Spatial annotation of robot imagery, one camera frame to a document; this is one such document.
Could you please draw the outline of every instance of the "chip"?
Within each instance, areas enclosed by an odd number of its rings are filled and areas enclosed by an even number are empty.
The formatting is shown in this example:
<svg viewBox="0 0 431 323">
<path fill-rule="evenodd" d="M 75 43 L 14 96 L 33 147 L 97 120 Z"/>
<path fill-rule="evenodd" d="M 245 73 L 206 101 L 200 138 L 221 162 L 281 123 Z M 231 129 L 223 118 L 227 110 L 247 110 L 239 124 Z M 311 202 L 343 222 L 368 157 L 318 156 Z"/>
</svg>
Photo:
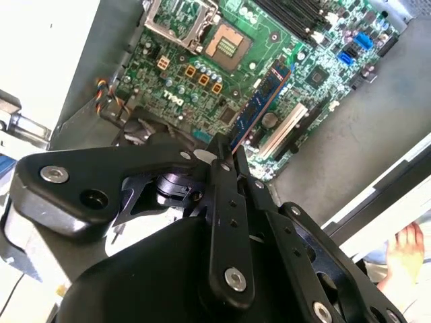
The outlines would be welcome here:
<svg viewBox="0 0 431 323">
<path fill-rule="evenodd" d="M 338 52 L 340 51 L 340 47 L 338 46 L 338 45 L 335 45 L 332 49 L 331 49 L 331 51 L 334 53 L 334 54 L 338 54 Z"/>
<path fill-rule="evenodd" d="M 226 22 L 219 25 L 205 55 L 221 68 L 233 72 L 252 45 L 252 40 Z"/>
<path fill-rule="evenodd" d="M 220 116 L 220 120 L 225 124 L 230 124 L 234 119 L 236 112 L 230 107 L 226 107 Z"/>
<path fill-rule="evenodd" d="M 322 67 L 316 66 L 305 79 L 305 82 L 310 84 L 313 88 L 318 89 L 328 79 L 329 73 Z"/>
</svg>

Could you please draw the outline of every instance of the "white surface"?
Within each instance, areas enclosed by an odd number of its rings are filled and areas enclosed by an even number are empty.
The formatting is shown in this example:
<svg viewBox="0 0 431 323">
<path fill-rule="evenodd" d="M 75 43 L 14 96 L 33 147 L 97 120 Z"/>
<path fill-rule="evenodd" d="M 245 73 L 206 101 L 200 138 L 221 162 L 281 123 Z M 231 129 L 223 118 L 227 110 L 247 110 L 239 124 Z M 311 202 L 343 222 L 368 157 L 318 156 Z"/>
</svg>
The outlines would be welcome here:
<svg viewBox="0 0 431 323">
<path fill-rule="evenodd" d="M 100 0 L 0 0 L 0 89 L 53 130 Z"/>
<path fill-rule="evenodd" d="M 338 223 L 341 221 L 375 191 L 375 184 L 380 182 L 402 161 L 406 160 L 410 162 L 429 145 L 431 145 L 431 133 L 393 164 L 386 172 L 380 175 L 328 222 L 322 225 L 321 228 L 327 227 L 331 222 Z M 354 257 L 353 259 L 355 262 L 359 261 L 369 252 L 387 241 L 391 234 L 401 231 L 405 226 L 415 221 L 429 209 L 431 209 L 431 176 L 422 181 L 396 203 L 383 211 L 376 219 L 372 220 L 368 225 L 340 245 L 340 249 L 343 250 L 348 257 Z"/>
<path fill-rule="evenodd" d="M 321 229 L 325 229 L 330 223 L 338 223 L 340 222 L 346 215 L 348 215 L 352 210 L 354 210 L 362 201 L 364 201 L 367 197 L 369 197 L 376 190 L 374 186 L 379 183 L 387 174 L 392 172 L 400 163 L 403 161 L 411 161 L 415 158 L 419 153 L 421 153 L 425 148 L 431 145 L 431 133 L 428 134 L 424 139 L 422 139 L 416 146 L 414 146 L 408 153 L 406 153 L 403 157 L 398 159 L 398 161 L 393 164 L 390 168 L 386 170 L 383 174 L 381 174 L 374 182 L 368 185 L 365 190 L 363 190 L 357 197 L 355 197 L 352 201 L 350 201 L 344 208 L 342 208 L 337 214 L 335 214 L 330 220 L 328 220 L 325 224 L 321 226 Z"/>
</svg>

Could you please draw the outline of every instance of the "gray floor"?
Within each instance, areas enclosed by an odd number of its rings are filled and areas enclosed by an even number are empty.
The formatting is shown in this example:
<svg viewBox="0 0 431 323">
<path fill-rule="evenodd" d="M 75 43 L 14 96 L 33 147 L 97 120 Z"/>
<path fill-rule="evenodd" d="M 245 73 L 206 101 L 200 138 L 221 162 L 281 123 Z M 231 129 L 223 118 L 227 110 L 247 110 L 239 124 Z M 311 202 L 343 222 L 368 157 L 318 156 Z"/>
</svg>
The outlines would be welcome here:
<svg viewBox="0 0 431 323">
<path fill-rule="evenodd" d="M 431 20 L 414 20 L 274 182 L 323 224 L 431 131 Z"/>
</svg>

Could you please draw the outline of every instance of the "human hand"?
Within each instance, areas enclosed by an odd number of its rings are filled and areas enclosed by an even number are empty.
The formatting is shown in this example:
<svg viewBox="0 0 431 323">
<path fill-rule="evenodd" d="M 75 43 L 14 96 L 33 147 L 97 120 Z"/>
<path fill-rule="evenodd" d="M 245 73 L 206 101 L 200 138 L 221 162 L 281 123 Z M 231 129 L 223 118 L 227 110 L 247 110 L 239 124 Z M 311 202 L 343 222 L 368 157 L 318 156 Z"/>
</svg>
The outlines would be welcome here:
<svg viewBox="0 0 431 323">
<path fill-rule="evenodd" d="M 409 224 L 388 241 L 388 277 L 401 285 L 414 285 L 424 262 L 424 235 L 419 225 Z"/>
<path fill-rule="evenodd" d="M 404 312 L 411 302 L 419 271 L 424 262 L 424 234 L 412 223 L 388 241 L 386 262 L 388 275 L 377 288 Z"/>
</svg>

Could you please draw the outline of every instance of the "blue sata port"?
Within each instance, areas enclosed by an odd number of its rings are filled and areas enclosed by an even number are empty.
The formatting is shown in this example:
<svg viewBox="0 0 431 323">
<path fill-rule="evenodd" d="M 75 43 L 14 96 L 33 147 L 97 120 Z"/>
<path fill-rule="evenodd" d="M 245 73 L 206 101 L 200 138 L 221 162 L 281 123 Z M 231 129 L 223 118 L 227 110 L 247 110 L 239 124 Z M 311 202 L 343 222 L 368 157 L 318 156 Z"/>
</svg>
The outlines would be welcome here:
<svg viewBox="0 0 431 323">
<path fill-rule="evenodd" d="M 354 62 L 353 58 L 350 55 L 348 55 L 346 52 L 339 53 L 338 59 L 344 64 L 346 64 L 347 66 L 352 65 Z"/>
<path fill-rule="evenodd" d="M 373 46 L 371 38 L 364 32 L 360 32 L 354 38 L 355 43 L 361 46 L 364 50 L 370 50 Z"/>
</svg>

